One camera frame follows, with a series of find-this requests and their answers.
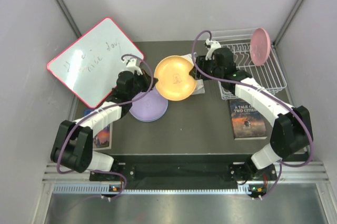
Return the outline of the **purple plate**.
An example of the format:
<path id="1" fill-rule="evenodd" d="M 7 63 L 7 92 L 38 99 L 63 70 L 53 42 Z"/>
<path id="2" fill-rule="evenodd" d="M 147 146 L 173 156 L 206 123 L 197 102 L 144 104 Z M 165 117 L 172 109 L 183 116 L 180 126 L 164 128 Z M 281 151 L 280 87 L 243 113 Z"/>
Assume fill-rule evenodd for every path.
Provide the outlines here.
<path id="1" fill-rule="evenodd" d="M 162 97 L 156 89 L 153 89 L 145 97 L 133 102 L 130 114 L 143 120 L 161 118 L 165 114 L 168 104 L 168 100 Z"/>

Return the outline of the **blue plate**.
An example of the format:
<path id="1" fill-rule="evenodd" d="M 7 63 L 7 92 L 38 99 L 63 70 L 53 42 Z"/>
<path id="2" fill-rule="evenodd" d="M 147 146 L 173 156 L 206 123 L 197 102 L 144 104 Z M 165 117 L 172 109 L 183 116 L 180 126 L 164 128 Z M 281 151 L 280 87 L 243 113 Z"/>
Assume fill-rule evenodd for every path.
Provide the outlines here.
<path id="1" fill-rule="evenodd" d="M 158 119 L 160 118 L 156 118 L 156 119 L 150 119 L 150 120 L 143 120 L 143 119 L 139 119 L 139 118 L 136 118 L 138 121 L 141 121 L 141 122 L 154 122 L 154 121 L 157 121 Z"/>

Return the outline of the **pink plate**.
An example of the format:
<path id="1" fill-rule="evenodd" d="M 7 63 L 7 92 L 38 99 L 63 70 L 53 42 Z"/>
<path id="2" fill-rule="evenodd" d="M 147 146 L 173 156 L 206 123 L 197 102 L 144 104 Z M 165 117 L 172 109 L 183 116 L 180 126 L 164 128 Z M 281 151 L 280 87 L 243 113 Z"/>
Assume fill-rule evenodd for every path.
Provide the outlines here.
<path id="1" fill-rule="evenodd" d="M 263 28 L 257 28 L 250 40 L 250 56 L 255 66 L 262 66 L 269 58 L 271 40 L 268 32 Z"/>

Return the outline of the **yellow plate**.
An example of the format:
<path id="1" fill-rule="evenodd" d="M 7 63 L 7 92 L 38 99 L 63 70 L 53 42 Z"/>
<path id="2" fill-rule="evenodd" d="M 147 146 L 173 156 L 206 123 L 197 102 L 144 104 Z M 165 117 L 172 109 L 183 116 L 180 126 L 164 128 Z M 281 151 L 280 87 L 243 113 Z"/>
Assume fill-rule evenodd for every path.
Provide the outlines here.
<path id="1" fill-rule="evenodd" d="M 162 59 L 154 72 L 159 94 L 170 101 L 181 101 L 191 96 L 197 85 L 190 76 L 193 67 L 193 63 L 182 56 L 172 55 Z"/>

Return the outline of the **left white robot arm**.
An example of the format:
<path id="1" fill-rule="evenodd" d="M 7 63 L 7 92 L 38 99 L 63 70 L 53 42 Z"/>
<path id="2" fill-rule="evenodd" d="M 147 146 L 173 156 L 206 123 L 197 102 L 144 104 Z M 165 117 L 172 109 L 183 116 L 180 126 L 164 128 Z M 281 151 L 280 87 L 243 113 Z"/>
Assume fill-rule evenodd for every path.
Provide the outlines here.
<path id="1" fill-rule="evenodd" d="M 125 116 L 133 103 L 144 98 L 157 83 L 150 67 L 146 70 L 139 67 L 140 63 L 148 65 L 142 58 L 125 54 L 121 60 L 126 70 L 118 74 L 116 87 L 106 101 L 77 121 L 65 120 L 60 124 L 51 151 L 51 160 L 56 163 L 58 173 L 90 170 L 101 173 L 108 180 L 118 177 L 120 171 L 114 158 L 94 151 L 93 138 Z"/>

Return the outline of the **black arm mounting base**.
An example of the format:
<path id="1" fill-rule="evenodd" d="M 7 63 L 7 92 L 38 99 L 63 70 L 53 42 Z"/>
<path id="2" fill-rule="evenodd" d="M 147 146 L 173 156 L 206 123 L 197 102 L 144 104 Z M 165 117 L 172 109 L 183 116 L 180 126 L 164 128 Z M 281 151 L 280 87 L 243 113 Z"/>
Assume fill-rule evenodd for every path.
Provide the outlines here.
<path id="1" fill-rule="evenodd" d="M 115 155 L 113 172 L 128 182 L 145 178 L 216 178 L 224 181 L 273 181 L 275 166 L 257 170 L 245 162 L 249 154 L 149 154 Z"/>

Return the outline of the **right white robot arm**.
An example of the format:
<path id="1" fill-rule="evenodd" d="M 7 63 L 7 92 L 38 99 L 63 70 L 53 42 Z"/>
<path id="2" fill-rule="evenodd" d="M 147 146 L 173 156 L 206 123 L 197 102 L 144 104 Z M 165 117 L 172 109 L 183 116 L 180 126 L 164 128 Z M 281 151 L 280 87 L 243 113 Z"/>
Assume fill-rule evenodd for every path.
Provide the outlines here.
<path id="1" fill-rule="evenodd" d="M 207 54 L 191 54 L 195 79 L 215 80 L 233 95 L 255 108 L 272 126 L 270 141 L 245 162 L 249 178 L 256 180 L 265 168 L 309 146 L 313 147 L 310 113 L 304 106 L 287 104 L 260 86 L 253 76 L 236 67 L 234 55 L 218 42 L 206 40 Z"/>

